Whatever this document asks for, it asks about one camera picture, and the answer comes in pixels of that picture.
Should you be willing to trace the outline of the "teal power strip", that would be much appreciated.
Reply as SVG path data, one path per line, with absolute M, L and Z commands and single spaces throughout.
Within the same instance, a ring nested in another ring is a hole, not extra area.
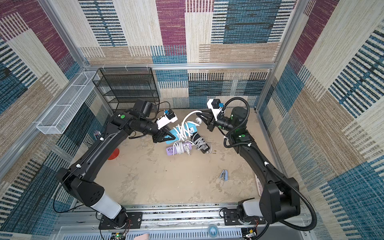
M 180 130 L 180 125 L 173 128 L 170 132 L 173 134 L 176 139 L 173 141 L 166 141 L 166 144 L 172 144 L 173 142 L 177 142 L 180 140 L 180 136 L 182 136 L 182 141 L 187 140 L 188 138 L 191 138 L 194 133 L 196 133 L 197 125 L 194 122 L 188 121 L 183 125 L 184 133 L 182 134 L 182 131 Z

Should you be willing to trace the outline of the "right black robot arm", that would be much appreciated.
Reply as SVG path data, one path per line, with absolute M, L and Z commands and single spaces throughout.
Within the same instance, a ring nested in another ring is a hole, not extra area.
M 250 111 L 243 107 L 235 107 L 230 117 L 225 117 L 219 109 L 204 110 L 197 116 L 207 125 L 209 131 L 215 128 L 225 130 L 226 148 L 233 148 L 246 160 L 261 184 L 263 192 L 256 210 L 257 216 L 274 224 L 296 217 L 301 213 L 301 197 L 299 184 L 294 178 L 287 178 L 266 156 L 247 130 Z

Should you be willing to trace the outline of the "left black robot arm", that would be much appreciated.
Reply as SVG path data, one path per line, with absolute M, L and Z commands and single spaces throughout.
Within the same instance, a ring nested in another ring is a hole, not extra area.
M 125 208 L 108 196 L 105 189 L 95 183 L 95 179 L 104 163 L 114 150 L 133 132 L 143 136 L 152 136 L 154 143 L 173 140 L 167 124 L 174 123 L 177 116 L 172 110 L 155 121 L 149 119 L 152 104 L 138 99 L 133 108 L 116 111 L 107 121 L 101 136 L 69 168 L 61 168 L 57 178 L 63 188 L 85 206 L 96 210 L 118 226 L 127 221 Z

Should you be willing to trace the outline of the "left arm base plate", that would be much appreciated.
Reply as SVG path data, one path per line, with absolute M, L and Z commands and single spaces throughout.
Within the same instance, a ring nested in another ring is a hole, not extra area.
M 102 215 L 99 230 L 128 230 L 139 229 L 142 223 L 142 212 L 125 212 L 120 213 L 114 219 Z

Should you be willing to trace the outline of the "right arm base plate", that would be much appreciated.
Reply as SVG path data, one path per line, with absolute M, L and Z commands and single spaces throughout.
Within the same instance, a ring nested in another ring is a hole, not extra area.
M 235 225 L 265 225 L 266 221 L 259 216 L 248 216 L 243 210 L 222 208 L 219 216 L 224 219 L 226 226 Z

